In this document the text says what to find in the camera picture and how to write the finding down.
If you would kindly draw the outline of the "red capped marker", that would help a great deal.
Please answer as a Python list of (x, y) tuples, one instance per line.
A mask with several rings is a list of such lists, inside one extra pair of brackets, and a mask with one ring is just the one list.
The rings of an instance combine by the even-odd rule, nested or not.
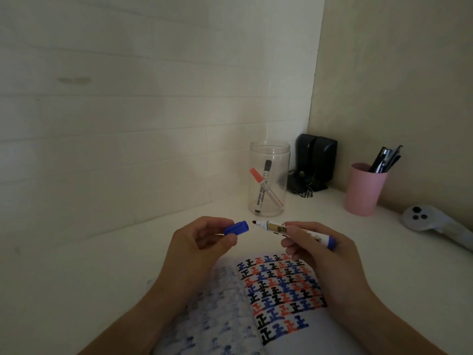
[(265, 191), (265, 194), (280, 208), (284, 209), (284, 204), (281, 200), (275, 195), (275, 193), (269, 188), (267, 181), (263, 178), (263, 176), (254, 168), (252, 167), (249, 169), (249, 172), (255, 179), (255, 181), (260, 185), (261, 188)]

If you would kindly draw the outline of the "black desktop speaker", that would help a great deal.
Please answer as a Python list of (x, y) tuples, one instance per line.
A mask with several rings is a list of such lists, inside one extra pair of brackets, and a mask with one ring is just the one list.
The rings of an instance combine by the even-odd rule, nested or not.
[(317, 136), (312, 151), (314, 192), (326, 190), (334, 178), (338, 142), (334, 139)]
[(296, 170), (294, 176), (301, 183), (308, 185), (313, 181), (313, 152), (317, 136), (301, 134), (295, 142)]

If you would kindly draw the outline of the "person's right forearm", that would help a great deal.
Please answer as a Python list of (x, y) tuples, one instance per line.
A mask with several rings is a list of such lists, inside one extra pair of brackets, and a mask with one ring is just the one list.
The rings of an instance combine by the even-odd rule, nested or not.
[(447, 355), (394, 314), (369, 287), (330, 292), (332, 316), (370, 355)]

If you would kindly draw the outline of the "person's left hand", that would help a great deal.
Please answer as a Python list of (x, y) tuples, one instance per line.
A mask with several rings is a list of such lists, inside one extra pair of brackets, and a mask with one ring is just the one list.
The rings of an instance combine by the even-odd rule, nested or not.
[(156, 285), (166, 292), (180, 292), (181, 297), (191, 297), (221, 258), (207, 253), (208, 237), (223, 235), (224, 229), (234, 223), (227, 218), (202, 216), (176, 230)]

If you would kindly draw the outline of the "clear plastic jar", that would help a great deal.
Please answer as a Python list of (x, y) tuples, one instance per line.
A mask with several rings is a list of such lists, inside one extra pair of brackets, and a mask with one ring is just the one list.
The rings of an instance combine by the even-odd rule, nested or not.
[(258, 141), (250, 144), (249, 166), (254, 167), (262, 176), (266, 160), (271, 160), (272, 165), (269, 172), (268, 186), (284, 204), (284, 209), (280, 209), (265, 194), (263, 206), (260, 214), (255, 213), (260, 185), (253, 176), (248, 175), (248, 209), (259, 218), (270, 218), (281, 215), (285, 210), (287, 177), (290, 164), (290, 144), (286, 142)]

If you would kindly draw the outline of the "open notebook with coloured marks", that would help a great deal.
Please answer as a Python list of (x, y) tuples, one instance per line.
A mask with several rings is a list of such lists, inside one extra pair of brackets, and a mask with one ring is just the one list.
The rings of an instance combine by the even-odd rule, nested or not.
[(222, 259), (152, 355), (367, 355), (329, 314), (310, 267), (285, 254)]

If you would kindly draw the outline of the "white handheld controller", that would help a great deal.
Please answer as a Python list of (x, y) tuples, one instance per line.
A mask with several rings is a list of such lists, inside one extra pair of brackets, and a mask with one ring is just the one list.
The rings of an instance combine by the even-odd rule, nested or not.
[(407, 208), (401, 223), (412, 231), (435, 231), (473, 252), (473, 232), (433, 206)]

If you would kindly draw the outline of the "silver and black pen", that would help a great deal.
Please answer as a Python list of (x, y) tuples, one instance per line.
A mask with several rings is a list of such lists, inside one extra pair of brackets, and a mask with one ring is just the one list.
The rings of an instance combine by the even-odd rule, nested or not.
[(385, 161), (389, 158), (392, 149), (388, 149), (386, 147), (382, 147), (380, 152), (375, 158), (375, 161), (370, 166), (368, 172), (370, 173), (381, 173), (382, 168), (384, 166)]

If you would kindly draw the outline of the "white marker with blue end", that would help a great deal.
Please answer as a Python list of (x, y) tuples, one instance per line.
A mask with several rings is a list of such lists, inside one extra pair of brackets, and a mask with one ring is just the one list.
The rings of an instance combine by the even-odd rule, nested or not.
[[(271, 223), (270, 221), (257, 221), (252, 220), (253, 225), (263, 228), (267, 232), (279, 234), (283, 237), (287, 237), (287, 225)], [(336, 241), (332, 236), (317, 233), (303, 229), (306, 233), (310, 234), (312, 238), (323, 244), (330, 251), (334, 251), (336, 248)]]

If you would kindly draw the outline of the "pink plastic cup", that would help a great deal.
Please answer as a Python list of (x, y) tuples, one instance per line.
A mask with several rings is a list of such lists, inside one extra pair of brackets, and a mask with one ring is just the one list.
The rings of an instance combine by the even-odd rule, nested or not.
[(370, 165), (353, 163), (350, 168), (344, 208), (351, 214), (368, 217), (375, 212), (388, 173), (371, 173)]

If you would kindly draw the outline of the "black capped marker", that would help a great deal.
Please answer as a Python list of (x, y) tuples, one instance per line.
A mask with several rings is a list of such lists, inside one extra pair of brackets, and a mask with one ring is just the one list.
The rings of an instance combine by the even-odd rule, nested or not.
[[(264, 170), (263, 170), (263, 179), (264, 183), (266, 184), (268, 182), (269, 178), (269, 172), (271, 169), (272, 161), (271, 160), (266, 160), (264, 164)], [(260, 187), (257, 202), (255, 205), (255, 213), (260, 214), (263, 206), (263, 201), (264, 201), (264, 196), (265, 196), (265, 190), (263, 187)]]

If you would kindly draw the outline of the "person's left forearm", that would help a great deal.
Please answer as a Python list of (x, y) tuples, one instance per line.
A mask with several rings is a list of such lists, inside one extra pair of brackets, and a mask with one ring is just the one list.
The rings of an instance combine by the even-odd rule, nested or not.
[(201, 284), (156, 281), (144, 297), (77, 355), (150, 355)]

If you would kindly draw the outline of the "blue marker cap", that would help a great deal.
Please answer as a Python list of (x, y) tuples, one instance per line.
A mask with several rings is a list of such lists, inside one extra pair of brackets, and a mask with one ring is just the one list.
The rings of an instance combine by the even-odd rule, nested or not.
[(231, 226), (228, 226), (224, 229), (224, 236), (229, 234), (241, 235), (249, 231), (249, 226), (245, 220), (237, 222)]

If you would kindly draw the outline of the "person's right hand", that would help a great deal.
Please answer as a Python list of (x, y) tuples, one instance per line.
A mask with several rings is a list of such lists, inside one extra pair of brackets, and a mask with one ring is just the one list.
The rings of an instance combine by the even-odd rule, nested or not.
[(336, 241), (335, 250), (328, 250), (315, 239), (311, 243), (295, 243), (286, 237), (281, 245), (292, 260), (303, 260), (314, 270), (326, 302), (330, 292), (370, 287), (357, 246), (351, 238), (319, 222), (315, 222), (314, 232), (332, 236)]

